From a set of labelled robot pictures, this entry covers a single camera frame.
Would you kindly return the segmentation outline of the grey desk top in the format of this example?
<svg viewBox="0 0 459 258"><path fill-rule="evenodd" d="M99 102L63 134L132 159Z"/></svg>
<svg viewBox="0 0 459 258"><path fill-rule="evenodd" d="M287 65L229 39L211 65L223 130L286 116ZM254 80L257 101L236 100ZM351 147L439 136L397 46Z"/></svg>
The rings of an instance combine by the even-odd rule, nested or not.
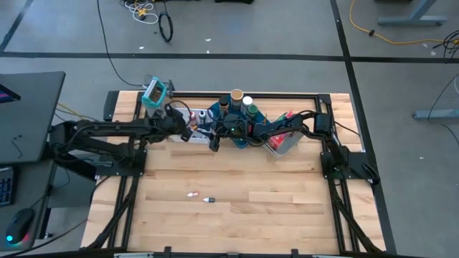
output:
<svg viewBox="0 0 459 258"><path fill-rule="evenodd" d="M10 165L16 173L13 204L0 206L0 252L16 252L33 246L42 225L42 213L47 206L49 187L52 184L56 165L53 161L17 163ZM6 240L6 230L15 214L32 208L34 217L24 239L16 244Z"/></svg>

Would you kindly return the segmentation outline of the laptop screen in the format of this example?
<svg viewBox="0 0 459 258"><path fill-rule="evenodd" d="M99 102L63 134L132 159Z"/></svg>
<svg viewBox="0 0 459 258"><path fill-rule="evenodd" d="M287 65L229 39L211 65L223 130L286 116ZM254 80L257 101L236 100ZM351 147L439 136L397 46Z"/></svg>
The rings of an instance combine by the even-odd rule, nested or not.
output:
<svg viewBox="0 0 459 258"><path fill-rule="evenodd" d="M21 96L14 91L10 90L8 87L0 84L0 104L20 101Z"/></svg>

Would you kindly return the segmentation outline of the black computer mouse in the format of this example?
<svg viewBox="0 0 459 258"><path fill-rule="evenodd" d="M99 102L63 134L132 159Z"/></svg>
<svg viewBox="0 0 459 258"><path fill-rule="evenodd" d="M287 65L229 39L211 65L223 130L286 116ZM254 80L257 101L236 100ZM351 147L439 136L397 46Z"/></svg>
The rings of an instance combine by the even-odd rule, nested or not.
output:
<svg viewBox="0 0 459 258"><path fill-rule="evenodd" d="M18 211L6 228L6 242L11 245L21 242L27 235L33 219L34 210L32 208Z"/></svg>

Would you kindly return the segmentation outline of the sprinkles jar white label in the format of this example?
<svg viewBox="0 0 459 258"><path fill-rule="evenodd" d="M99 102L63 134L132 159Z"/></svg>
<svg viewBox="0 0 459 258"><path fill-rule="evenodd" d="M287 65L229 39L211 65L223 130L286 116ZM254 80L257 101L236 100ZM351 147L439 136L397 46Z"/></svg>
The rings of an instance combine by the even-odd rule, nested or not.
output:
<svg viewBox="0 0 459 258"><path fill-rule="evenodd" d="M253 104L253 99L250 96L244 96L242 99L240 111L245 115L249 106Z"/></svg>

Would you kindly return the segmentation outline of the grey desk leg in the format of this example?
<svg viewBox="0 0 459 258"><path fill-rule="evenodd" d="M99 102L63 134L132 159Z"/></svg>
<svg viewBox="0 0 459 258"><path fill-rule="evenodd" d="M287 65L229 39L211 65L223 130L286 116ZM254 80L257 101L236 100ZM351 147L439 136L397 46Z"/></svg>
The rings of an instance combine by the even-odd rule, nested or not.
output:
<svg viewBox="0 0 459 258"><path fill-rule="evenodd" d="M437 0L420 0L420 3L408 16L380 17L378 25L381 26L405 26L405 27L439 27L448 18L446 16L426 15L427 11Z"/></svg>

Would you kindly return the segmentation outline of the red Froot Loops cereal box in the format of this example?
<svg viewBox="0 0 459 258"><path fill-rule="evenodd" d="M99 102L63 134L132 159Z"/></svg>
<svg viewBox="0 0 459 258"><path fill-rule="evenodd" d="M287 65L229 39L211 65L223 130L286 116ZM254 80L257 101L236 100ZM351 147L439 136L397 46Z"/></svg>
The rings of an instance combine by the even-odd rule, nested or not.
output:
<svg viewBox="0 0 459 258"><path fill-rule="evenodd" d="M288 137L288 135L289 133L281 133L279 135L274 135L268 140L268 145L272 149L277 149L282 145L283 141L285 140L285 138Z"/></svg>

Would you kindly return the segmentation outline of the grey plastic bin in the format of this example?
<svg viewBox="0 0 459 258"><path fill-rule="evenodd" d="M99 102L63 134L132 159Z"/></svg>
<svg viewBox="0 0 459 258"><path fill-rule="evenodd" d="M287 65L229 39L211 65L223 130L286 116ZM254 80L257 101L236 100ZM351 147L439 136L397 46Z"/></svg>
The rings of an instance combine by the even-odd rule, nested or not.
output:
<svg viewBox="0 0 459 258"><path fill-rule="evenodd" d="M270 131L278 131L280 129L286 129L292 126L301 127L301 124L297 120L285 120L285 119L280 120L280 121L275 121L273 123L268 123L268 124L256 123L253 133L254 134L258 133L260 135L261 133L269 133ZM277 149L272 149L268 145L268 141L262 146L274 158L281 158L282 156L284 156L303 137L303 134L299 131L291 130L291 131L285 131L284 133L289 133L289 135L287 138L285 138L282 145L278 147Z"/></svg>

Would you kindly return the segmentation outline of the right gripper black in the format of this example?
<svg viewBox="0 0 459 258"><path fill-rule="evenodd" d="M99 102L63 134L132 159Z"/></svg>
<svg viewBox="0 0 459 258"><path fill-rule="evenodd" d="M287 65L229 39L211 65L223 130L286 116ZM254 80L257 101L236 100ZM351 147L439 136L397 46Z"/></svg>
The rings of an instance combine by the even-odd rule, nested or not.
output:
<svg viewBox="0 0 459 258"><path fill-rule="evenodd" d="M223 138L229 138L239 148L248 147L247 121L237 114L230 113L224 118L211 122L211 136L209 137L209 149L217 152L219 142Z"/></svg>

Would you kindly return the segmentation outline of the black aluminium table frame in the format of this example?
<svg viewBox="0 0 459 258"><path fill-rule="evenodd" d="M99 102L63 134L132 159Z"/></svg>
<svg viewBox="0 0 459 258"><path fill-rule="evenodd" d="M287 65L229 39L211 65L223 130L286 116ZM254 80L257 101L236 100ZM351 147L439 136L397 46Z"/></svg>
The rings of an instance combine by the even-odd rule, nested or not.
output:
<svg viewBox="0 0 459 258"><path fill-rule="evenodd" d="M337 121L357 129L349 94L248 92L268 120L302 110L332 111ZM322 174L317 140L302 138L274 158L263 148L239 149L221 140L219 152L207 144L167 140L147 148L130 218L128 251L338 254L328 182ZM351 179L343 189L356 222L382 250L397 252L382 185ZM93 242L113 215L121 177L95 191L80 246ZM190 192L199 192L189 198ZM215 198L214 203L202 201Z"/></svg>

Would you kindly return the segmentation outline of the grey desk foot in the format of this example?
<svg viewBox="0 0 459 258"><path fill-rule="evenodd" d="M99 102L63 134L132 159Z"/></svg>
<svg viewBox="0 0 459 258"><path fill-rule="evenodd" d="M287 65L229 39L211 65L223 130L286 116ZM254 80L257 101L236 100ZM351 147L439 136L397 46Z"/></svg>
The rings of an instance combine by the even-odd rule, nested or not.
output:
<svg viewBox="0 0 459 258"><path fill-rule="evenodd" d="M413 112L412 117L417 120L459 119L459 109L416 110Z"/></svg>

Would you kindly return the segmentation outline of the dark grey side desk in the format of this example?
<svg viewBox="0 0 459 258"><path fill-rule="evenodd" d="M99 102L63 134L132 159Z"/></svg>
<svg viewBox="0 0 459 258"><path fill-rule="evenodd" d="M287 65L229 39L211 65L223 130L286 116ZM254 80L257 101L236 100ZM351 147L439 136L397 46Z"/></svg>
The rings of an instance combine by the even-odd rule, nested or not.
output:
<svg viewBox="0 0 459 258"><path fill-rule="evenodd" d="M0 164L38 161L44 152L66 74L0 74L0 85L20 96L0 103Z"/></svg>

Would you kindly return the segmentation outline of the blue plastic bin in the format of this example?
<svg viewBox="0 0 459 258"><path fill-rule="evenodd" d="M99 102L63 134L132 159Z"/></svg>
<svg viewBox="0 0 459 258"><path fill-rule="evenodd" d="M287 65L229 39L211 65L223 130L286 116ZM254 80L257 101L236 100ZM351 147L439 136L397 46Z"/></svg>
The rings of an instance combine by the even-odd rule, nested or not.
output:
<svg viewBox="0 0 459 258"><path fill-rule="evenodd" d="M234 100L230 95L223 95L207 113L210 128L219 138L229 138L240 149L261 144L259 140L248 139L253 125L265 119L250 96Z"/></svg>

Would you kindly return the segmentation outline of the white perforated plastic basket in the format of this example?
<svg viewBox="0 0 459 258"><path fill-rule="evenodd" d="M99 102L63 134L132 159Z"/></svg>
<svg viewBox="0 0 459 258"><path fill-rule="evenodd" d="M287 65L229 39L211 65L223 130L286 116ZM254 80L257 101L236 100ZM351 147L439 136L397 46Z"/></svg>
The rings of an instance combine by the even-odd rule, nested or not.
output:
<svg viewBox="0 0 459 258"><path fill-rule="evenodd" d="M205 109L194 109L192 108L191 111L194 111L196 113L197 117L197 124L194 126L191 126L189 124L189 112L185 107L177 107L176 108L178 111L180 111L183 114L183 119L185 120L185 123L187 124L187 128L189 128L192 131L192 135L189 139L189 143L198 143L198 144L208 144L210 142L210 139L205 135L202 134L202 132L209 133L209 129L201 129L201 125L208 126L212 122L211 117L209 116L209 113ZM199 120L199 112L201 110L204 110L207 112L207 119L205 124L201 124Z"/></svg>

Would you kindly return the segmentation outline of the black keyboard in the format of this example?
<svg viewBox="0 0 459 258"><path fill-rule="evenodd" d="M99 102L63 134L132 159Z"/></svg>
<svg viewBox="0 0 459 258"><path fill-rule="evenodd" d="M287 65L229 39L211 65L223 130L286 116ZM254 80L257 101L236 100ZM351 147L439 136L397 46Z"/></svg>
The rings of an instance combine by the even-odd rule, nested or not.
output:
<svg viewBox="0 0 459 258"><path fill-rule="evenodd" d="M17 175L14 168L0 168L0 207L13 204L16 182Z"/></svg>

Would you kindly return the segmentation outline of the spice jar tan lid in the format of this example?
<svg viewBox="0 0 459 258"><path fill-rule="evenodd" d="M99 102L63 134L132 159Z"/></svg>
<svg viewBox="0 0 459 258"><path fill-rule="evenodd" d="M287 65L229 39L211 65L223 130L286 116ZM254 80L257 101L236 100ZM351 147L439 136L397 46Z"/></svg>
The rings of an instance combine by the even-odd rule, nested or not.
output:
<svg viewBox="0 0 459 258"><path fill-rule="evenodd" d="M234 89L230 93L230 104L233 110L240 110L244 92L240 89Z"/></svg>

